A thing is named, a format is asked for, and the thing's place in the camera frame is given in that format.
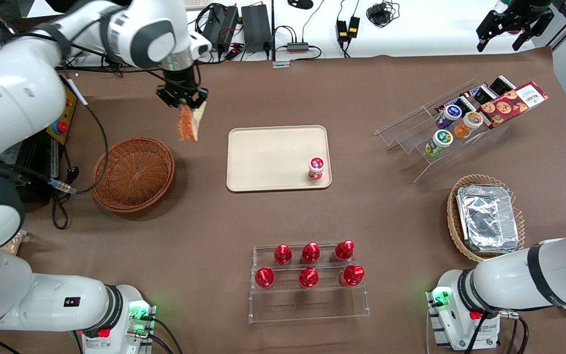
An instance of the red emergency stop button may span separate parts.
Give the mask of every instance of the red emergency stop button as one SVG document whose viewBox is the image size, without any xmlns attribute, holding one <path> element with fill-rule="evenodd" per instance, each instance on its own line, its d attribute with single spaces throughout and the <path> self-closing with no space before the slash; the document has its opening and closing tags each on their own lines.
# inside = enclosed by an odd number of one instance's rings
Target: red emergency stop button
<svg viewBox="0 0 566 354">
<path fill-rule="evenodd" d="M 64 134 L 67 130 L 69 130 L 69 126 L 64 121 L 59 121 L 56 123 L 56 130 L 58 130 L 59 133 Z"/>
<path fill-rule="evenodd" d="M 111 335 L 111 330 L 108 328 L 102 328 L 101 330 L 97 331 L 97 336 L 99 338 L 108 338 Z"/>
<path fill-rule="evenodd" d="M 471 311 L 469 316 L 472 320 L 479 320 L 483 315 L 477 311 Z"/>
</svg>

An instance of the brown table surface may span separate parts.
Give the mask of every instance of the brown table surface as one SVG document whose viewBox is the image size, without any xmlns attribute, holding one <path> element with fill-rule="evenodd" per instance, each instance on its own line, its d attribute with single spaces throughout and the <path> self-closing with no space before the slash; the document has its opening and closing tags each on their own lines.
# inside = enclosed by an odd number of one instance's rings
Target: brown table surface
<svg viewBox="0 0 566 354">
<path fill-rule="evenodd" d="M 473 267 L 447 231 L 447 195 L 464 175 L 497 177 L 517 195 L 526 244 L 566 237 L 566 96 L 548 49 L 503 56 L 371 58 L 206 65 L 211 90 L 199 143 L 177 138 L 176 111 L 154 94 L 146 74 L 81 73 L 76 82 L 101 117 L 110 144 L 135 136 L 168 144 L 175 181 L 157 206 L 130 216 L 74 197 L 72 226 L 52 227 L 51 207 L 27 216 L 32 241 L 19 255 L 37 273 L 83 275 L 130 284 L 159 306 L 185 354 L 424 353 L 425 296 L 449 269 Z M 422 157 L 387 150 L 373 132 L 470 79 L 504 74 L 536 81 L 550 99 L 499 138 L 474 146 L 419 183 Z M 326 190 L 231 193 L 227 135 L 237 127 L 320 124 L 330 143 L 333 183 Z M 103 152 L 101 135 L 77 108 L 68 149 L 88 186 Z M 252 248 L 279 242 L 356 242 L 366 267 L 370 318 L 248 323 Z M 525 313 L 531 354 L 566 353 L 566 311 Z M 505 352 L 504 322 L 496 351 Z M 169 340 L 162 331 L 161 338 Z M 521 332 L 516 341 L 520 341 Z M 74 354 L 67 333 L 0 331 L 23 354 Z M 431 343 L 432 352 L 440 350 Z"/>
</svg>

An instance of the clear acrylic stand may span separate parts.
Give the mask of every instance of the clear acrylic stand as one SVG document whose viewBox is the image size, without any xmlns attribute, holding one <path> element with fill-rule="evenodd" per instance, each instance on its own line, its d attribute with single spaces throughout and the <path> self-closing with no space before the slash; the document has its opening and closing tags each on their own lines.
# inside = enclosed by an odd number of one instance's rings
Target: clear acrylic stand
<svg viewBox="0 0 566 354">
<path fill-rule="evenodd" d="M 468 149 L 468 146 L 471 146 L 476 141 L 487 139 L 492 135 L 502 134 L 510 127 L 512 123 L 508 122 L 489 130 L 485 124 L 482 124 L 478 129 L 470 132 L 466 139 L 454 137 L 453 143 L 449 147 L 443 148 L 440 155 L 436 157 L 427 155 L 425 146 L 429 143 L 436 130 L 438 130 L 436 126 L 438 113 L 434 108 L 440 107 L 458 98 L 462 92 L 472 90 L 478 86 L 480 86 L 480 83 L 477 80 L 471 80 L 375 132 L 375 135 L 382 137 L 388 146 L 393 146 L 394 143 L 397 143 L 406 154 L 409 155 L 413 151 L 418 151 L 418 154 L 423 156 L 427 162 L 427 167 L 416 177 L 413 183 L 457 159 Z M 479 107 L 479 103 L 472 96 L 467 99 L 474 107 Z M 459 120 L 447 128 L 447 130 L 453 132 L 458 123 Z"/>
<path fill-rule="evenodd" d="M 362 282 L 356 287 L 342 287 L 340 272 L 355 262 L 330 263 L 329 257 L 337 242 L 319 243 L 320 258 L 312 265 L 303 265 L 299 259 L 304 244 L 288 244 L 292 261 L 287 265 L 274 262 L 276 246 L 256 246 L 250 272 L 249 323 L 316 320 L 327 318 L 355 318 L 370 316 L 368 292 Z M 259 287 L 255 273 L 261 267 L 274 271 L 274 285 L 269 289 Z M 312 289 L 298 284 L 300 271 L 310 266 L 316 269 L 319 281 Z"/>
</svg>

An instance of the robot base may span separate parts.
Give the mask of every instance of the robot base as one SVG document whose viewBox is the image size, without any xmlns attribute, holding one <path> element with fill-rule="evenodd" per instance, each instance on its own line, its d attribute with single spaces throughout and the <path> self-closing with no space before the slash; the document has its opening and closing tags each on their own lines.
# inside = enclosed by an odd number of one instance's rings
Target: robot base
<svg viewBox="0 0 566 354">
<path fill-rule="evenodd" d="M 149 345 L 144 344 L 142 347 L 142 343 L 148 342 L 147 340 L 127 336 L 126 332 L 129 329 L 131 331 L 148 329 L 145 321 L 132 319 L 131 315 L 152 315 L 150 304 L 145 302 L 140 292 L 130 285 L 118 285 L 117 289 L 123 296 L 123 307 L 117 324 L 111 329 L 107 338 L 88 338 L 83 335 L 84 354 L 143 354 L 148 352 Z"/>
<path fill-rule="evenodd" d="M 470 311 L 462 304 L 458 293 L 460 274 L 462 274 L 460 270 L 447 271 L 438 280 L 438 286 L 426 293 L 436 345 L 450 347 L 454 351 L 462 351 L 468 347 L 480 321 L 472 320 Z M 431 307 L 437 301 L 442 301 L 445 305 Z M 499 334 L 499 316 L 485 320 L 473 349 L 497 347 L 497 334 Z"/>
</svg>

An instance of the wicker basket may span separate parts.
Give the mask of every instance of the wicker basket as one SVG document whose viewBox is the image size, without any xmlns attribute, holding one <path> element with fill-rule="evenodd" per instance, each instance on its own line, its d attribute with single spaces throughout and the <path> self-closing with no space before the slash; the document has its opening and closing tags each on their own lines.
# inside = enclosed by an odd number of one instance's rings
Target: wicker basket
<svg viewBox="0 0 566 354">
<path fill-rule="evenodd" d="M 103 167 L 104 155 L 95 165 L 91 183 L 99 178 Z M 110 211 L 139 211 L 166 193 L 174 170 L 175 161 L 166 144 L 146 137 L 128 139 L 110 148 L 106 173 L 93 196 Z"/>
<path fill-rule="evenodd" d="M 461 186 L 465 186 L 467 184 L 490 184 L 490 185 L 497 185 L 497 186 L 505 186 L 505 184 L 501 183 L 498 179 L 494 177 L 485 176 L 485 175 L 468 175 L 462 177 L 456 184 L 453 186 L 451 193 L 449 193 L 449 199 L 447 200 L 447 223 L 449 224 L 449 234 L 453 239 L 453 243 L 456 247 L 462 252 L 465 256 L 469 257 L 470 260 L 475 262 L 481 262 L 488 258 L 493 258 L 496 256 L 501 255 L 501 253 L 478 253 L 473 252 L 464 244 L 464 235 L 462 233 L 462 222 L 460 222 L 460 211 L 458 211 L 458 203 L 455 201 L 455 195 L 458 191 L 458 188 Z M 514 203 L 514 193 L 510 192 L 510 201 Z M 525 220 L 523 219 L 523 215 L 521 215 L 521 211 L 515 207 L 512 207 L 512 212 L 514 213 L 514 219 L 517 224 L 517 233 L 519 234 L 519 249 L 523 248 L 523 244 L 525 244 Z"/>
</svg>

